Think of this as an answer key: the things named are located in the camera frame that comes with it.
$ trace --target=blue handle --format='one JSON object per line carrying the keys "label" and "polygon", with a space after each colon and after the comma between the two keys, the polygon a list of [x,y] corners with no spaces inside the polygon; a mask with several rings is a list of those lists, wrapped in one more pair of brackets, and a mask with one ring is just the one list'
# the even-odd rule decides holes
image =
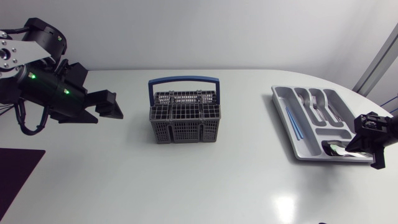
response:
{"label": "blue handle", "polygon": [[179,81],[196,81],[196,82],[210,82],[216,84],[216,103],[220,104],[220,81],[218,78],[212,77],[201,77],[201,76],[178,76],[178,77],[165,77],[165,78],[156,78],[154,80],[149,80],[148,89],[149,89],[149,101],[150,106],[155,105],[154,99],[154,85],[168,82],[179,82]]}

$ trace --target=table surface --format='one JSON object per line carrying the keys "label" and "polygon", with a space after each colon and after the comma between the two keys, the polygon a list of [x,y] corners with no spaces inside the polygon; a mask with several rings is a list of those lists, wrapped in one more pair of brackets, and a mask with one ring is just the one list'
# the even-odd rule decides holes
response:
{"label": "table surface", "polygon": [[[174,75],[220,79],[216,143],[155,143],[147,82]],[[14,113],[0,117],[1,147],[47,151],[2,223],[395,223],[398,144],[386,148],[382,170],[298,161],[271,100],[272,85],[334,88],[356,116],[389,115],[349,89],[294,72],[90,72],[86,88],[115,91],[123,120],[50,119],[32,137],[20,132]],[[199,89],[214,86],[180,82],[154,90]],[[28,126],[40,115],[41,107],[27,105]]]}

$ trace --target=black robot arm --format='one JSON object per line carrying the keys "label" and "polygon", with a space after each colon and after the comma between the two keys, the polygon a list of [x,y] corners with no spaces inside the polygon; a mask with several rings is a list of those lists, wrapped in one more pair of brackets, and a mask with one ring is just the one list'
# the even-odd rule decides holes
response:
{"label": "black robot arm", "polygon": [[373,155],[375,169],[386,167],[384,148],[398,142],[398,117],[382,117],[377,113],[362,114],[354,120],[356,135],[347,145],[348,152],[367,152]]}
{"label": "black robot arm", "polygon": [[[89,106],[96,106],[100,116],[123,119],[116,93],[88,93],[83,87],[88,70],[80,63],[69,65],[67,59],[60,62],[67,42],[59,30],[31,18],[24,28],[0,32],[0,103],[14,105],[23,133],[40,132],[48,115],[59,123],[97,123],[98,119],[85,110]],[[21,32],[26,32],[22,41],[8,35]],[[34,131],[25,127],[25,100],[44,107],[42,120]]]}

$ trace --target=gray plastic basket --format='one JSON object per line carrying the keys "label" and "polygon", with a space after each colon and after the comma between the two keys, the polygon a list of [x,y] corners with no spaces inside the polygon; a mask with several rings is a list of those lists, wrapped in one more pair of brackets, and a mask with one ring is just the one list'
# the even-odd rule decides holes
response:
{"label": "gray plastic basket", "polygon": [[[197,81],[216,84],[216,91],[167,91],[153,93],[153,85]],[[149,80],[149,120],[158,144],[215,142],[221,119],[220,81],[200,76]]]}

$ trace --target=gray cutlery tray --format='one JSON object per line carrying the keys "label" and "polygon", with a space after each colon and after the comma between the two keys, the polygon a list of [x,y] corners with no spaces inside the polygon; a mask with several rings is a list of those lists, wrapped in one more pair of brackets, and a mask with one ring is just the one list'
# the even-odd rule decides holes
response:
{"label": "gray cutlery tray", "polygon": [[[272,86],[272,100],[285,126],[294,154],[300,160],[372,162],[373,157],[329,156],[322,148],[322,141],[337,140],[348,144],[355,136],[355,116],[340,95],[329,88],[307,88],[295,86]],[[312,95],[317,98],[317,108],[326,121],[322,121],[313,108]],[[338,121],[329,109],[337,114]],[[289,108],[304,138],[297,140],[289,116]]]}

